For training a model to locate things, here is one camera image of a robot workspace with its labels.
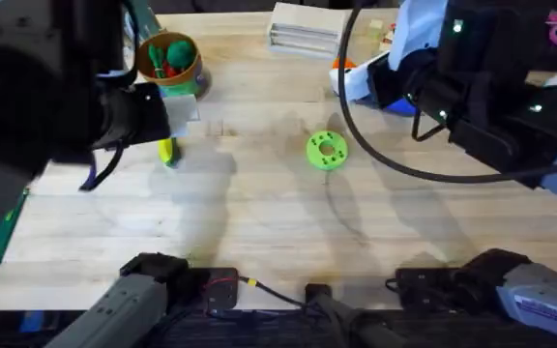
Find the green mat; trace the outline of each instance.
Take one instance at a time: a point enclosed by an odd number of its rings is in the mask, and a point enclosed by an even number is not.
[[[0,223],[0,265],[6,253],[6,248],[8,248],[8,242],[12,237],[12,233],[15,231],[16,222],[18,221],[20,211],[28,194],[29,188],[26,188],[20,198],[18,198],[16,207],[12,209]]]

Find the label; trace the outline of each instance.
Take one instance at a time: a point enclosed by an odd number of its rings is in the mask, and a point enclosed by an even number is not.
[[[540,315],[547,319],[557,321],[557,306],[546,304],[534,299],[528,299],[523,296],[514,296],[514,302],[521,310]]]

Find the green ball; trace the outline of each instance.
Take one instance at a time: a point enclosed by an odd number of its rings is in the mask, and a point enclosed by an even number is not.
[[[186,70],[194,61],[194,48],[187,41],[172,43],[166,52],[166,61],[173,68]]]

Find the green 3d printed ring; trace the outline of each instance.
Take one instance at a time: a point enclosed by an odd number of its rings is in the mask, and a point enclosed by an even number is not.
[[[322,153],[322,147],[328,149],[328,155]],[[336,132],[318,131],[307,142],[307,158],[319,169],[335,169],[347,160],[347,142]]]

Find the wooden table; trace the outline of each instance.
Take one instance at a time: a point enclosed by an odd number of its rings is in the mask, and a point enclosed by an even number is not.
[[[365,11],[350,54],[370,56]],[[395,307],[384,279],[399,266],[462,265],[501,247],[557,270],[557,196],[516,183],[441,185],[375,163],[344,129],[329,87],[330,63],[268,51],[269,14],[160,16],[191,35],[213,77],[202,121],[184,139],[177,170],[156,144],[130,148],[93,193],[84,168],[52,165],[34,185],[4,264],[0,309],[87,308],[139,252],[233,266],[294,297],[331,283],[351,305]],[[490,170],[446,137],[418,144],[410,120],[354,106],[366,137],[408,165],[451,174]],[[340,131],[347,163],[323,172],[306,160],[310,133]],[[101,156],[105,163],[109,155]],[[240,308],[288,307],[253,288]]]

